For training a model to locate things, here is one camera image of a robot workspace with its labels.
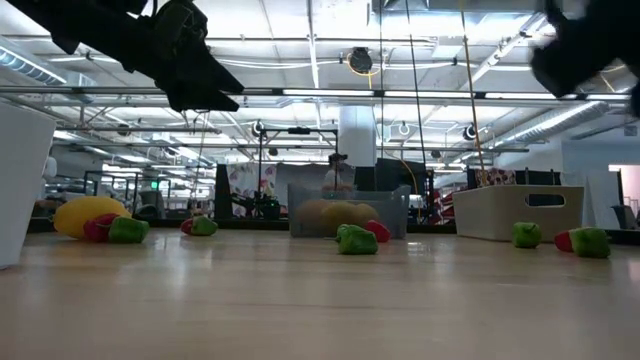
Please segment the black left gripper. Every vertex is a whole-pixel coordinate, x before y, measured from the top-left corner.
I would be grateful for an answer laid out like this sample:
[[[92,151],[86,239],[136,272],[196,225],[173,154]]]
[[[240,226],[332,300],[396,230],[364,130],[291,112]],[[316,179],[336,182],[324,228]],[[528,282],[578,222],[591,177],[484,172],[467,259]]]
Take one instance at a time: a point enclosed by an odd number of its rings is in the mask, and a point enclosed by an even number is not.
[[[157,40],[160,59],[165,63],[154,84],[163,90],[193,86],[242,93],[244,85],[209,52],[199,47],[207,34],[207,17],[194,0],[168,0],[161,7],[153,0],[151,29]],[[186,110],[235,112],[239,104],[221,92],[168,92],[170,107]]]

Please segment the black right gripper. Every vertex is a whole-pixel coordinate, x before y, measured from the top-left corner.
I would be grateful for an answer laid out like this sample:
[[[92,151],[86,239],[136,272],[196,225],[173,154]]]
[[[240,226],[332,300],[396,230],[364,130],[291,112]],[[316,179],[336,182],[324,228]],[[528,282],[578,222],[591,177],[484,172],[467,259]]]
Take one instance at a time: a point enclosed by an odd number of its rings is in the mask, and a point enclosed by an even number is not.
[[[557,0],[544,0],[547,21],[555,38],[533,50],[530,66],[536,80],[556,98],[572,93],[596,73],[596,65],[616,58],[611,37],[610,0],[587,0],[584,14],[567,18]]]

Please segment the orange-tinted lemon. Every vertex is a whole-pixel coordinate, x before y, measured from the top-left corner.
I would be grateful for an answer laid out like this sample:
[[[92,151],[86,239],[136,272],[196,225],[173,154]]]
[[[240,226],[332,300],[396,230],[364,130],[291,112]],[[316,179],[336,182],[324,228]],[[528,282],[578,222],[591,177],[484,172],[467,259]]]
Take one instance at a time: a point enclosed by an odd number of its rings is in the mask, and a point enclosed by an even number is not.
[[[359,203],[354,208],[354,223],[358,226],[365,227],[369,221],[380,221],[377,210],[366,203]]]

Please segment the overhead bar with light strips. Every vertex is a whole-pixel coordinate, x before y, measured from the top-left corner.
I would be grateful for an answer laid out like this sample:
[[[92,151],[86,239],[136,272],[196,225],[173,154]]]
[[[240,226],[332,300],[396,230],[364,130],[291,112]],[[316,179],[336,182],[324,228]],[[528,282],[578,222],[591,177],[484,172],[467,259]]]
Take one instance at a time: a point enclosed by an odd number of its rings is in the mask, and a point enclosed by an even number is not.
[[[164,95],[155,87],[74,87],[74,86],[9,86],[0,85],[0,94],[4,93],[52,93],[52,94],[91,94],[91,95]],[[545,92],[511,92],[469,90],[352,90],[352,89],[303,89],[303,88],[246,88],[234,96],[290,96],[290,97],[389,97],[389,98],[424,98],[446,100],[531,100],[531,101],[605,101],[624,102],[631,99],[631,92],[593,92],[573,93],[563,97],[555,97]]]

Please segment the thin yellow pole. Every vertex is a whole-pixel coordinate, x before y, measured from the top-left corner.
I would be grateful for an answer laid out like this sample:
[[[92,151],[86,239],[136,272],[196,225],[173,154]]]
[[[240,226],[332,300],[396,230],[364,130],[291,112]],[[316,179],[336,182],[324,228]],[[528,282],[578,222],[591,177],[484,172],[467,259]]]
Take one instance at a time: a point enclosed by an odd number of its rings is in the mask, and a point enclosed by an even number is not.
[[[465,0],[458,0],[461,26],[463,30],[463,48],[465,52],[465,63],[466,63],[466,73],[467,73],[466,87],[468,88],[468,92],[470,93],[472,124],[475,132],[474,144],[477,150],[477,156],[480,164],[481,174],[484,176],[485,166],[484,166],[482,145],[479,139],[479,128],[478,128],[477,112],[476,112],[476,106],[475,106],[475,92],[473,88],[473,77],[472,77],[471,64],[470,64],[469,38],[468,38],[468,32],[467,32],[467,26],[466,26],[464,5],[465,5]]]

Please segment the black tubular stand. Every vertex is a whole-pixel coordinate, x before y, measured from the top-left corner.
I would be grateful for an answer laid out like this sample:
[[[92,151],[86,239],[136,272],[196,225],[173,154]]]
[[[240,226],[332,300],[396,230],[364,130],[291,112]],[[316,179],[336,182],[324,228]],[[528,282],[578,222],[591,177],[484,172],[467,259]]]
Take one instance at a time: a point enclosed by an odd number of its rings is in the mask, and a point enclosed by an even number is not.
[[[274,135],[271,137],[271,140],[274,140],[282,132],[282,129],[278,130],[275,128],[266,128],[264,126],[260,126],[258,128],[258,139],[259,139],[258,182],[257,182],[257,190],[255,191],[254,205],[255,205],[255,218],[262,219],[262,220],[270,219],[270,217],[266,217],[264,215],[264,206],[275,202],[274,196],[270,196],[269,200],[264,200],[263,189],[262,189],[263,152],[264,152],[264,147],[266,146],[265,138],[267,137],[267,134],[270,132],[274,132]],[[307,127],[297,126],[297,127],[287,128],[286,132],[292,135],[310,135],[312,133],[317,133],[320,137],[323,137],[324,133],[331,133],[335,136],[335,144],[333,145],[331,142],[329,142],[329,145],[333,146],[335,150],[338,150],[338,131],[337,130],[307,128]],[[316,187],[318,185],[318,181],[316,177],[310,178],[307,173],[301,173],[300,171],[298,171],[296,175],[290,174],[289,180],[292,180],[293,183],[296,185],[306,185],[311,187]]]

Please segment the floral fabric panel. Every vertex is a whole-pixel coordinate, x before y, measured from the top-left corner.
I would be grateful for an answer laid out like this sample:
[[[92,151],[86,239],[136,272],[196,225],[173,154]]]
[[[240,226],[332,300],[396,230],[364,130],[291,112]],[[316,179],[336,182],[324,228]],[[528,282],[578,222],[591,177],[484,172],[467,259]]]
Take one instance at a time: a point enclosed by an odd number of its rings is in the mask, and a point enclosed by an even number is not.
[[[477,169],[475,178],[478,187],[515,185],[517,183],[515,171],[499,168]]]
[[[227,166],[229,188],[232,194],[253,197],[256,191],[267,196],[275,195],[277,167],[259,166],[258,163],[237,163]]]

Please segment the black upright panel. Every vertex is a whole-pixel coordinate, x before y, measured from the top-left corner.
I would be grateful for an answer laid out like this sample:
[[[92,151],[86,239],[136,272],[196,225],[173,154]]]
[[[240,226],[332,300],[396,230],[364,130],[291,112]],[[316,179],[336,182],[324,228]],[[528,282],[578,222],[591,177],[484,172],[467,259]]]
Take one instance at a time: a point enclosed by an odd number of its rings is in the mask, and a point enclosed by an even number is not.
[[[233,217],[229,178],[225,164],[218,164],[216,167],[214,203],[214,218],[216,220],[227,220]]]

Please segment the thin black pole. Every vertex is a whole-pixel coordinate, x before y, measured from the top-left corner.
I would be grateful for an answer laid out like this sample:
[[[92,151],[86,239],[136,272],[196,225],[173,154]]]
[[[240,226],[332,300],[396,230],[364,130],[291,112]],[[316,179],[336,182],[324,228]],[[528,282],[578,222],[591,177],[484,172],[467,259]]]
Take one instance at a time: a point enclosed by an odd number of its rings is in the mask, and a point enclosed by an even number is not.
[[[412,74],[413,74],[412,76],[413,76],[413,85],[414,85],[414,99],[415,99],[415,103],[416,103],[417,121],[418,121],[418,134],[419,134],[419,140],[420,140],[420,154],[422,156],[422,163],[423,163],[423,166],[424,166],[425,172],[426,172],[427,171],[426,170],[426,168],[427,168],[426,150],[425,150],[425,145],[424,145],[424,133],[423,133],[423,125],[422,125],[421,104],[420,104],[419,86],[418,86],[418,79],[417,79],[416,56],[415,56],[413,32],[412,32],[412,26],[411,26],[411,15],[410,15],[410,9],[409,9],[409,0],[404,0],[404,5],[405,5],[405,16],[406,16],[408,36],[409,36],[410,53],[411,53],[411,64],[412,64]]]

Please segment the person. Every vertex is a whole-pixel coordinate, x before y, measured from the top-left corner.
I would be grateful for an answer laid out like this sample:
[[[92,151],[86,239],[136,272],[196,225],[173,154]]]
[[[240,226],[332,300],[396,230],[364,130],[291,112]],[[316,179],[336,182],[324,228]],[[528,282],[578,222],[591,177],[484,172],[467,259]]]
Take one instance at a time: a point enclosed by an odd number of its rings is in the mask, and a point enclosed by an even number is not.
[[[353,185],[341,179],[341,171],[348,156],[340,153],[333,153],[328,157],[329,170],[324,176],[323,191],[352,191]]]

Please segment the white building column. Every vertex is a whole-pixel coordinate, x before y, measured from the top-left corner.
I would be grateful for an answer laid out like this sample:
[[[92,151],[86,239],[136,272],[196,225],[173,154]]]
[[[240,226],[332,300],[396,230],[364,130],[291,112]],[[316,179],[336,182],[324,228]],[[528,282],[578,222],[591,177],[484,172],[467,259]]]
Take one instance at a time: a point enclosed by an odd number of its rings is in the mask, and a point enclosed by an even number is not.
[[[345,106],[340,109],[338,152],[353,167],[374,167],[376,163],[376,122],[373,109]]]

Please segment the white plastic basket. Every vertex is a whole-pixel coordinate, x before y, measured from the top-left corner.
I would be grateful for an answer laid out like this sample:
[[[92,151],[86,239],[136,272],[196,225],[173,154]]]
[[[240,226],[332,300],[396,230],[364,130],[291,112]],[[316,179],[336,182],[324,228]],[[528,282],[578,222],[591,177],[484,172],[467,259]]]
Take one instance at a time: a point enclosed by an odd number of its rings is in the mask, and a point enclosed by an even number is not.
[[[56,124],[0,104],[0,269],[19,262]]]
[[[561,205],[532,206],[533,195],[563,198]],[[513,225],[532,222],[540,227],[543,243],[560,232],[582,225],[584,188],[581,186],[497,185],[453,194],[457,234],[498,242],[512,240]]]

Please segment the black monitor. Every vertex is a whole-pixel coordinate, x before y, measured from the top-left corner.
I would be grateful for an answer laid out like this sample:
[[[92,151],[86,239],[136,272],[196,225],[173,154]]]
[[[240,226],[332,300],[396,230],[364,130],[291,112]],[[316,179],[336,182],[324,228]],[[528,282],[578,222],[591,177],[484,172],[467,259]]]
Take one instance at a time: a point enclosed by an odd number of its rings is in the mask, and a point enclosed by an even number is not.
[[[375,166],[376,189],[393,191],[407,185],[412,194],[426,193],[427,168],[419,162],[379,158]]]

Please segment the grey translucent plastic basket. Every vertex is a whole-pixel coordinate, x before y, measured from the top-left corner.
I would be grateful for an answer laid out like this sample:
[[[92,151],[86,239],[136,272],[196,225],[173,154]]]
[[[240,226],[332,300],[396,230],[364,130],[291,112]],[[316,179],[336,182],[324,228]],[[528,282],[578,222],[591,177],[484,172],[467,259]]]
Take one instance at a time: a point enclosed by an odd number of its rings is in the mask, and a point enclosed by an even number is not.
[[[394,191],[339,191],[330,192],[321,189],[306,188],[296,184],[289,184],[288,217],[289,231],[292,237],[291,226],[295,209],[307,200],[324,199],[330,202],[345,201],[354,204],[366,203],[374,207],[380,216],[380,223],[391,232],[392,239],[403,239],[407,231],[410,187],[401,186]],[[333,237],[324,233],[321,237]]]

